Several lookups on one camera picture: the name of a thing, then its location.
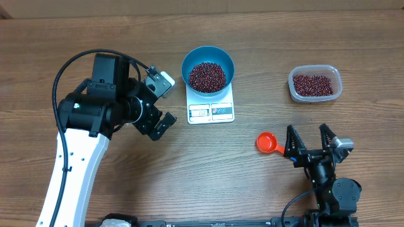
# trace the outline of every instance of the wooden tabletop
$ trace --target wooden tabletop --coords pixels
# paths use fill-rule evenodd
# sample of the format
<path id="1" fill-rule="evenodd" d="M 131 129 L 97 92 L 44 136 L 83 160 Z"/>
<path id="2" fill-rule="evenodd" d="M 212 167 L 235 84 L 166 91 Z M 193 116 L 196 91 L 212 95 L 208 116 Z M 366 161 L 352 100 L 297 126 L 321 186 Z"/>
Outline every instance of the wooden tabletop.
<path id="1" fill-rule="evenodd" d="M 157 142 L 134 127 L 114 134 L 97 172 L 87 220 L 110 212 L 140 220 L 268 219 L 311 188 L 303 169 L 254 147 L 272 131 L 281 144 L 293 124 L 320 148 L 327 123 L 355 142 L 337 177 L 360 182 L 361 226 L 404 225 L 404 11 L 328 11 L 0 21 L 0 225 L 33 226 L 56 153 L 52 83 L 60 67 L 106 48 L 156 65 L 177 81 L 156 106 L 178 117 Z M 189 125 L 181 63 L 214 45 L 235 62 L 235 121 Z M 287 78 L 296 66 L 330 64 L 341 73 L 335 101 L 297 104 Z M 90 77 L 93 55 L 68 67 L 58 100 Z M 303 199 L 287 215 L 315 206 Z"/>

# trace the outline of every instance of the bowl of beans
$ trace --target bowl of beans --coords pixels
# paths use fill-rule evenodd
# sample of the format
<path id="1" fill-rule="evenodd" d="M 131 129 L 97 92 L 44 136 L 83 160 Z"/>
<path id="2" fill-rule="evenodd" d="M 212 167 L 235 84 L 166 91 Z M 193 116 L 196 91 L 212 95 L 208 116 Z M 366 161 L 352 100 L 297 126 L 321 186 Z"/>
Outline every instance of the bowl of beans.
<path id="1" fill-rule="evenodd" d="M 232 58 L 222 49 L 198 47 L 185 56 L 181 73 L 187 86 L 198 95 L 220 94 L 234 77 Z"/>
<path id="2" fill-rule="evenodd" d="M 340 73 L 329 65 L 296 67 L 290 72 L 288 83 L 290 96 L 299 103 L 334 100 L 342 92 Z"/>

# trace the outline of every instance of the scale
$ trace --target scale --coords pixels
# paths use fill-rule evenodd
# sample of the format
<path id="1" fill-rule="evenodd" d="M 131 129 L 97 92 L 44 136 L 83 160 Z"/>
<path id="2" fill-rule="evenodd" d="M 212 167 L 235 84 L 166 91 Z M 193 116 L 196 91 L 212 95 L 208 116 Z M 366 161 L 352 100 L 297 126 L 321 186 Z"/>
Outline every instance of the scale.
<path id="1" fill-rule="evenodd" d="M 187 119 L 190 124 L 212 124 L 234 121 L 233 90 L 230 83 L 215 96 L 201 96 L 186 86 Z"/>

